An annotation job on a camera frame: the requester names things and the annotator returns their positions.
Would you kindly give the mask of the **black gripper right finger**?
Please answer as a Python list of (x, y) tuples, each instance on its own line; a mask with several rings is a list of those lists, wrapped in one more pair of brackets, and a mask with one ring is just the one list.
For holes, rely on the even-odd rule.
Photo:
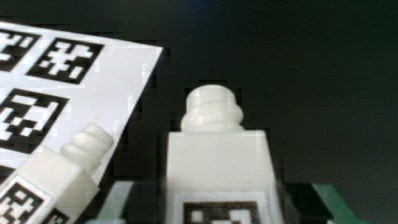
[(286, 224), (370, 224), (355, 216), (331, 184), (283, 183), (279, 198)]

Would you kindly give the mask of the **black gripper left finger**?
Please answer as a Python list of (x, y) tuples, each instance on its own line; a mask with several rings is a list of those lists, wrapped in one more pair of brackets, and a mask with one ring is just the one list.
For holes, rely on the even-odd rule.
[(164, 189), (158, 181), (116, 181), (87, 224), (164, 224)]

